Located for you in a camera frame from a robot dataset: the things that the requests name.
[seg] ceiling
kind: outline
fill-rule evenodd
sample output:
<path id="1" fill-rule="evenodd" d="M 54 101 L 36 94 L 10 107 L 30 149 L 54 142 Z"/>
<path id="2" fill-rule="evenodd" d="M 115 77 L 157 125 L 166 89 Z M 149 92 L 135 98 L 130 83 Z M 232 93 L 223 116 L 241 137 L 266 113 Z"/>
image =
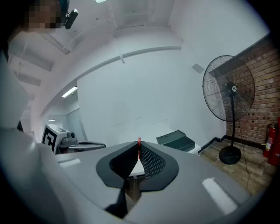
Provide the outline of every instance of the ceiling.
<path id="1" fill-rule="evenodd" d="M 79 12 L 71 29 L 49 34 L 20 33 L 9 45 L 10 68 L 28 92 L 31 102 L 53 65 L 64 60 L 88 37 L 138 25 L 168 26 L 174 0 L 70 0 L 69 11 Z"/>

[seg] floor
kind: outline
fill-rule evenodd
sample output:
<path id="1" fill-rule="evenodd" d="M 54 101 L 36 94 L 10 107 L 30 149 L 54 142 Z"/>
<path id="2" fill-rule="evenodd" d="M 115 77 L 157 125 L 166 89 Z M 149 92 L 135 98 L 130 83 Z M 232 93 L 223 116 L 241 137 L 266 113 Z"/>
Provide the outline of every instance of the floor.
<path id="1" fill-rule="evenodd" d="M 227 139 L 223 140 L 221 143 L 215 141 L 203 150 L 203 152 L 200 153 L 200 156 L 211 162 L 222 171 L 226 172 L 243 187 L 246 188 L 248 185 L 247 190 L 251 195 L 267 188 L 277 168 L 267 163 L 267 158 L 263 156 L 263 151 L 261 149 L 242 145 L 240 143 L 234 143 L 234 146 L 241 150 L 241 160 L 234 165 L 226 165 L 220 161 L 219 152 L 223 147 L 230 144 L 231 141 Z M 249 175 L 246 171 L 244 160 L 244 151 L 247 161 L 247 170 L 250 174 L 249 181 Z"/>

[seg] white wall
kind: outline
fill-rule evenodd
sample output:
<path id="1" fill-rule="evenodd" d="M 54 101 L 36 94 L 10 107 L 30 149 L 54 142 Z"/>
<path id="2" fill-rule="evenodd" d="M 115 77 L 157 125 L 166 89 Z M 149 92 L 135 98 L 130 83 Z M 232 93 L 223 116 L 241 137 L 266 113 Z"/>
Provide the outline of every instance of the white wall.
<path id="1" fill-rule="evenodd" d="M 237 55 L 269 33 L 244 0 L 175 0 L 169 25 L 198 63 Z"/>
<path id="2" fill-rule="evenodd" d="M 78 110 L 80 108 L 79 102 L 78 102 L 78 91 L 75 92 L 74 95 L 70 95 L 65 98 L 63 105 L 65 109 L 65 115 L 70 114 L 71 112 Z"/>
<path id="3" fill-rule="evenodd" d="M 57 115 L 57 116 L 47 116 L 47 115 L 45 115 L 42 118 L 42 123 L 43 123 L 44 127 L 45 127 L 46 124 L 55 124 L 58 127 L 69 130 L 66 115 Z"/>
<path id="4" fill-rule="evenodd" d="M 121 54 L 139 52 L 162 47 L 180 48 L 182 42 L 167 27 L 140 26 L 120 29 L 115 32 L 116 41 Z M 118 47 L 112 34 L 88 37 L 66 59 L 56 64 L 44 83 L 40 93 L 35 97 L 31 111 L 31 127 L 35 132 L 36 140 L 41 139 L 43 132 L 42 115 L 52 105 L 51 101 L 57 100 L 60 95 L 69 90 L 75 81 L 95 70 L 96 68 L 119 58 Z"/>
<path id="5" fill-rule="evenodd" d="M 201 86 L 201 75 L 179 50 L 106 65 L 78 80 L 87 138 L 111 146 L 136 141 L 160 125 L 179 129 L 202 146 L 224 133 L 207 108 Z"/>

